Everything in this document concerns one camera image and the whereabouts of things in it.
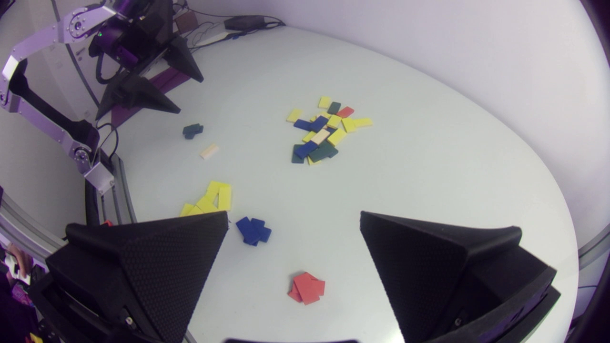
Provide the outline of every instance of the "yellow block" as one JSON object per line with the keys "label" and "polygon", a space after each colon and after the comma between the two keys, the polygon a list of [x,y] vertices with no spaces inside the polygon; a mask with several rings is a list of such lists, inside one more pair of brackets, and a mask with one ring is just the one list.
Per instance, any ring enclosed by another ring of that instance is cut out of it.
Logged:
{"label": "yellow block", "polygon": [[184,217],[185,215],[188,215],[188,213],[190,212],[190,210],[193,209],[193,207],[195,207],[195,205],[184,204],[184,206],[182,207],[182,211],[180,211],[180,217]]}
{"label": "yellow block", "polygon": [[357,128],[361,128],[363,126],[373,126],[373,121],[369,118],[354,119],[354,125],[356,125]]}
{"label": "yellow block", "polygon": [[307,157],[307,161],[309,162],[309,165],[314,165],[314,164],[320,164],[322,163],[322,160],[319,160],[318,162],[314,162],[311,160],[311,157]]}
{"label": "yellow block", "polygon": [[218,195],[218,192],[220,191],[220,187],[223,187],[223,186],[230,187],[231,185],[225,184],[222,182],[218,182],[218,181],[210,181],[210,184],[207,186],[206,194],[203,197],[208,199],[212,204],[214,204],[214,200],[216,200],[216,196]]}
{"label": "yellow block", "polygon": [[307,134],[307,136],[303,137],[303,141],[304,141],[305,143],[309,142],[309,141],[311,140],[311,137],[315,136],[315,133],[316,133],[316,132],[314,132],[314,131],[310,131],[310,132]]}
{"label": "yellow block", "polygon": [[33,333],[30,333],[30,340],[32,341],[32,343],[43,343],[42,338],[36,336]]}
{"label": "yellow block", "polygon": [[331,117],[328,119],[328,123],[327,123],[327,125],[328,125],[328,126],[330,126],[330,127],[332,127],[333,129],[336,129],[336,128],[338,128],[338,127],[339,127],[339,124],[341,123],[341,119],[343,119],[343,118],[341,118],[341,117],[340,117],[340,116],[338,116],[338,115],[334,115],[334,114],[333,114],[333,115],[331,115]]}
{"label": "yellow block", "polygon": [[190,212],[187,215],[195,215],[195,214],[203,214],[203,211],[197,207],[194,206],[192,210],[190,210]]}
{"label": "yellow block", "polygon": [[343,118],[342,122],[345,132],[356,132],[356,125],[354,124],[354,120],[352,118]]}
{"label": "yellow block", "polygon": [[330,96],[322,96],[320,98],[320,102],[318,103],[318,108],[327,109],[331,105]]}
{"label": "yellow block", "polygon": [[337,146],[337,144],[339,144],[339,142],[341,142],[346,135],[347,132],[345,132],[344,129],[339,128],[333,134],[331,134],[330,137],[328,137],[327,141],[333,146]]}
{"label": "yellow block", "polygon": [[286,121],[294,123],[297,119],[299,119],[301,113],[303,113],[303,110],[293,109],[288,118],[286,118]]}
{"label": "yellow block", "polygon": [[231,210],[231,187],[222,186],[218,193],[218,210],[219,211],[230,211]]}
{"label": "yellow block", "polygon": [[212,204],[206,197],[203,197],[197,201],[197,208],[201,209],[202,213],[218,212],[218,209]]}

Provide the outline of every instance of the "person's hand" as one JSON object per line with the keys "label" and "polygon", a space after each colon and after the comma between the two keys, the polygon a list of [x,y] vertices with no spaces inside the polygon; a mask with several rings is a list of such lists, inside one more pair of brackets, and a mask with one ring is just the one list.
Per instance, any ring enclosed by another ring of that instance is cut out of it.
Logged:
{"label": "person's hand", "polygon": [[28,274],[32,271],[32,266],[34,264],[34,259],[23,250],[19,249],[14,244],[9,244],[7,251],[15,258],[17,258],[17,264],[19,265],[19,271],[21,272],[21,276],[23,278],[27,277]]}

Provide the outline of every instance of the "robotic arm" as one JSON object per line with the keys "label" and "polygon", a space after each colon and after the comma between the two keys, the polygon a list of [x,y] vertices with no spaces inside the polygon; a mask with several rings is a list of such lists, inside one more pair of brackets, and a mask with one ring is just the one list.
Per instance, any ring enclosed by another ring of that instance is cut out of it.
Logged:
{"label": "robotic arm", "polygon": [[114,185],[112,166],[102,158],[99,132],[91,123],[71,121],[34,93],[24,75],[27,58],[56,43],[80,42],[96,35],[91,56],[106,53],[125,70],[107,86],[98,118],[115,104],[178,113],[180,108],[142,77],[159,58],[201,82],[203,77],[186,41],[171,33],[171,0],[116,0],[80,7],[17,44],[0,79],[0,106],[19,113],[61,144],[79,172],[104,195]]}

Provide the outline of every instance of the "red block pile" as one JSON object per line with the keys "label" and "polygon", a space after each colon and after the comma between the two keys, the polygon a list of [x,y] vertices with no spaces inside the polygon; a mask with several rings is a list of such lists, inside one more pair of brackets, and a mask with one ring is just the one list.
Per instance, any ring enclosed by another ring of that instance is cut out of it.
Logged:
{"label": "red block pile", "polygon": [[315,303],[324,295],[325,282],[314,278],[310,273],[303,273],[292,280],[292,290],[288,296],[305,305]]}

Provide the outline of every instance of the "white round table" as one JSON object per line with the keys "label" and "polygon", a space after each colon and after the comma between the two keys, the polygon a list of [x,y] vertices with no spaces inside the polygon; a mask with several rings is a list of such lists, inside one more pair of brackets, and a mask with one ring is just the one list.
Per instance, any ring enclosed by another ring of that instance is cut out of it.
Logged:
{"label": "white round table", "polygon": [[[516,134],[458,92],[358,46],[282,27],[194,54],[206,80],[168,96],[180,114],[142,110],[122,125],[123,158],[139,222],[175,217],[211,180],[233,186],[229,225],[189,325],[199,342],[357,339],[403,342],[359,231],[360,211],[479,228],[523,230],[521,246],[557,270],[561,297],[529,342],[563,342],[576,299],[578,256],[564,198]],[[290,111],[318,113],[321,96],[371,118],[318,165],[292,164],[306,131]],[[193,140],[182,128],[205,126]],[[211,143],[220,150],[199,157]],[[235,227],[273,230],[246,245]],[[288,295],[307,271],[321,300]]]}

